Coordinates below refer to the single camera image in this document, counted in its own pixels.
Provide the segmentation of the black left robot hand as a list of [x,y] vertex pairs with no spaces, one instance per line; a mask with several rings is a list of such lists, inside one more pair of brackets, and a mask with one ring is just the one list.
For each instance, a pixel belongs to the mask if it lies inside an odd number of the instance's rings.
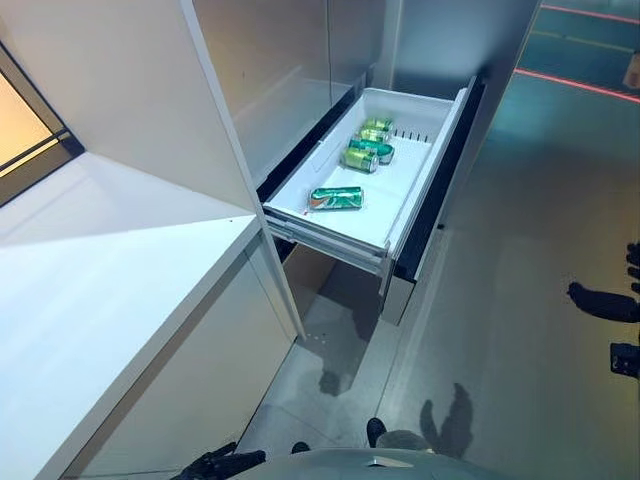
[[236,453],[236,448],[237,443],[231,442],[215,451],[206,452],[174,476],[174,479],[228,479],[266,461],[264,450]]

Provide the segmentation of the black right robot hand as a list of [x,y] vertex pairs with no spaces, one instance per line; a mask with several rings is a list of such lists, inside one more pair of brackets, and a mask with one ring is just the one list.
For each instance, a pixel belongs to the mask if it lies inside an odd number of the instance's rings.
[[579,282],[571,282],[567,295],[581,311],[594,317],[636,324],[639,322],[639,243],[627,245],[627,274],[632,278],[631,290],[634,297],[590,290]]

